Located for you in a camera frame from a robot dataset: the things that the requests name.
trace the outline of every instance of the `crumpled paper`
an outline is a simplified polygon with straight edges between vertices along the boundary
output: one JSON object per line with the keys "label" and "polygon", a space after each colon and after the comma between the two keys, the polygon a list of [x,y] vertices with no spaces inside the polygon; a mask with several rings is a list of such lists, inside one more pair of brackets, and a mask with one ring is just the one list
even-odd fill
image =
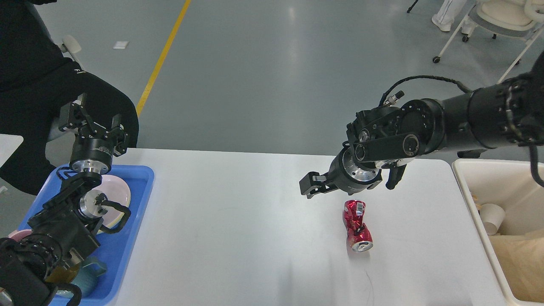
{"label": "crumpled paper", "polygon": [[514,296],[544,303],[544,229],[489,240]]}

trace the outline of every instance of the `white bin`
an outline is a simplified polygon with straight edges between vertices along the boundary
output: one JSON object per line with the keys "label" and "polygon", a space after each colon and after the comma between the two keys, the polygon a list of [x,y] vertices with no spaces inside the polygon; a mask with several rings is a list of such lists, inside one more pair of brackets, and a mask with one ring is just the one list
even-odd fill
{"label": "white bin", "polygon": [[[529,162],[457,160],[453,171],[506,301],[510,305],[544,306],[520,301],[512,294],[471,196],[471,192],[475,194],[480,204],[493,203],[504,209],[501,235],[523,235],[544,228],[544,188],[531,177]],[[541,164],[539,173],[544,176]]]}

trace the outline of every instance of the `teal cup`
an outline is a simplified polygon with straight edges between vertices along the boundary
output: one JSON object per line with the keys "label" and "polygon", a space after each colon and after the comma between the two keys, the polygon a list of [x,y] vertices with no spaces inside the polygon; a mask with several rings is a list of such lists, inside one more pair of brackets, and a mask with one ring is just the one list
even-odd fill
{"label": "teal cup", "polygon": [[[70,284],[78,286],[81,289],[82,297],[86,297],[95,289],[98,284],[98,277],[106,273],[107,270],[108,267],[104,262],[99,261],[94,256],[88,257],[81,263],[76,277]],[[57,295],[66,298],[73,296],[70,291],[66,290],[57,291]]]}

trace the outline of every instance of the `gray floor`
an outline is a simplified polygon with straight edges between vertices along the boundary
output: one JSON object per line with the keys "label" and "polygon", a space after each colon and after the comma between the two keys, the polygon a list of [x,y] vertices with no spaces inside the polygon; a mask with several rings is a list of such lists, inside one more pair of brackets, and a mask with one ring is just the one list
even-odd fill
{"label": "gray floor", "polygon": [[[73,35],[86,69],[136,104],[183,3],[75,0],[38,11],[54,40]],[[492,40],[479,28],[469,43],[459,35],[433,64],[449,38],[430,22],[441,2],[420,1],[407,14],[410,4],[193,0],[140,116],[139,147],[335,155],[345,125],[357,111],[375,107],[397,80],[431,74],[473,89],[489,86],[524,48],[521,40]],[[130,41],[128,48],[113,50],[118,40]],[[529,71],[542,50],[540,38],[510,75]],[[402,102],[460,94],[452,84],[429,80],[399,89],[406,93]],[[49,145],[54,164],[67,162],[70,142]],[[527,160],[528,153],[505,148],[483,157]],[[10,193],[0,196],[0,235],[32,201],[13,188]]]}

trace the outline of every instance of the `robotic arm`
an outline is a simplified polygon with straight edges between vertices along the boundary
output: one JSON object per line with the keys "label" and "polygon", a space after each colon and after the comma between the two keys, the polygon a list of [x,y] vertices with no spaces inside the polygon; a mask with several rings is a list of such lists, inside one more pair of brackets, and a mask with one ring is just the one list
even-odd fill
{"label": "robotic arm", "polygon": [[544,53],[531,72],[501,84],[470,91],[454,83],[463,95],[412,100],[401,107],[393,106],[404,95],[401,91],[386,99],[395,84],[378,107],[356,114],[347,125],[348,141],[329,171],[306,174],[299,182],[301,194],[310,199],[336,189],[349,195],[372,189],[382,181],[382,169],[390,169],[386,187],[394,189],[406,164],[417,156],[444,150],[479,157],[510,145],[529,147],[531,174],[544,187],[536,166],[536,146],[544,144]]}
{"label": "robotic arm", "polygon": [[[75,175],[64,178],[57,172],[63,180],[60,192],[29,219],[32,234],[20,242],[0,239],[0,289],[4,289],[0,295],[15,306],[48,305],[57,290],[71,291],[68,305],[78,305],[81,291],[77,286],[48,283],[46,278],[58,266],[69,268],[85,260],[100,246],[98,230],[118,232],[130,217],[128,208],[92,191],[102,182],[101,175],[111,170],[112,156],[127,150],[128,134],[120,125],[120,115],[113,118],[111,129],[95,123],[86,112],[83,95],[80,103],[61,109],[60,122],[60,130],[78,130],[70,168],[62,169]],[[102,225],[107,207],[125,213],[114,229]]]}

